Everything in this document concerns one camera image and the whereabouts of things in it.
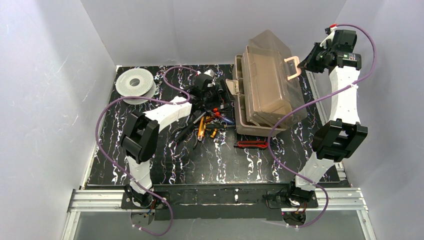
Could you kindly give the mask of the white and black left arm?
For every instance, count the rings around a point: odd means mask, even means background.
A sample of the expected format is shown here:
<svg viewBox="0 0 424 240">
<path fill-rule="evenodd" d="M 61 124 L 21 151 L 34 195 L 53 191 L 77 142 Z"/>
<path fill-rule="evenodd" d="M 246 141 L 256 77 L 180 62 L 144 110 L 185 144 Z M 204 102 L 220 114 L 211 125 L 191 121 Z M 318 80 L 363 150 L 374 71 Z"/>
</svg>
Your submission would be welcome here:
<svg viewBox="0 0 424 240">
<path fill-rule="evenodd" d="M 129 184 L 124 187 L 129 201 L 147 209 L 154 203 L 150 160 L 154 156 L 161 131 L 182 118 L 191 121 L 178 128 L 172 136 L 179 142 L 195 127 L 203 132 L 206 119 L 218 118 L 220 109 L 231 106 L 234 98 L 224 80 L 214 80 L 208 70 L 198 74 L 192 85 L 176 96 L 170 104 L 143 113 L 134 112 L 123 129 L 120 146 L 129 165 Z"/>
</svg>

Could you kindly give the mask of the red and black utility knife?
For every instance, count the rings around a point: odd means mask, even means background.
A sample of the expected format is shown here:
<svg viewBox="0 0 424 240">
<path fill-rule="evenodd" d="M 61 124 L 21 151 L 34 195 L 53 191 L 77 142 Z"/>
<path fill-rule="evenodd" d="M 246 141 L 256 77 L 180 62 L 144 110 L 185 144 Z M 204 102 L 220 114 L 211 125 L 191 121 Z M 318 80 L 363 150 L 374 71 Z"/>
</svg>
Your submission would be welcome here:
<svg viewBox="0 0 424 240">
<path fill-rule="evenodd" d="M 233 145 L 235 148 L 239 149 L 259 149 L 265 150 L 268 148 L 268 143 L 266 141 L 255 140 L 255 141 L 237 141 Z"/>
</svg>

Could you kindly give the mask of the beige translucent plastic toolbox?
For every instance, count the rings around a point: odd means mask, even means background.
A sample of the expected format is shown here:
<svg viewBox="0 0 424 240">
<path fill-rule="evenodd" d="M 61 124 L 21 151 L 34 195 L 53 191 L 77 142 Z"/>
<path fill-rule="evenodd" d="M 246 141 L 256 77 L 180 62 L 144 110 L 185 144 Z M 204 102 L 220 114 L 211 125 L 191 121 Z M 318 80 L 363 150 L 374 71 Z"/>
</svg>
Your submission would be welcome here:
<svg viewBox="0 0 424 240">
<path fill-rule="evenodd" d="M 248 41 L 235 57 L 226 85 L 234 97 L 235 130 L 240 135 L 275 136 L 308 116 L 297 68 L 300 60 L 269 29 Z"/>
</svg>

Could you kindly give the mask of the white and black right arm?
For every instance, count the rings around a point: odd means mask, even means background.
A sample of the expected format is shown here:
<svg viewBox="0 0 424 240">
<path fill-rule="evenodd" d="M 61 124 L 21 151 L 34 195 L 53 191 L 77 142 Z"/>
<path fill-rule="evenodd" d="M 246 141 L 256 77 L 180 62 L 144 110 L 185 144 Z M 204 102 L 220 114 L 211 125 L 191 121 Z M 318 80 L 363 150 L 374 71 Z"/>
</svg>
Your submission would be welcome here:
<svg viewBox="0 0 424 240">
<path fill-rule="evenodd" d="M 357 87 L 362 68 L 362 57 L 354 53 L 357 33 L 338 29 L 336 24 L 325 30 L 327 36 L 314 43 L 308 56 L 299 61 L 300 70 L 312 73 L 329 72 L 331 82 L 331 110 L 329 121 L 313 136 L 312 155 L 305 166 L 286 187 L 263 195 L 270 208 L 284 206 L 306 208 L 313 199 L 320 179 L 336 163 L 350 158 L 368 135 L 368 128 L 360 123 L 357 110 Z"/>
</svg>

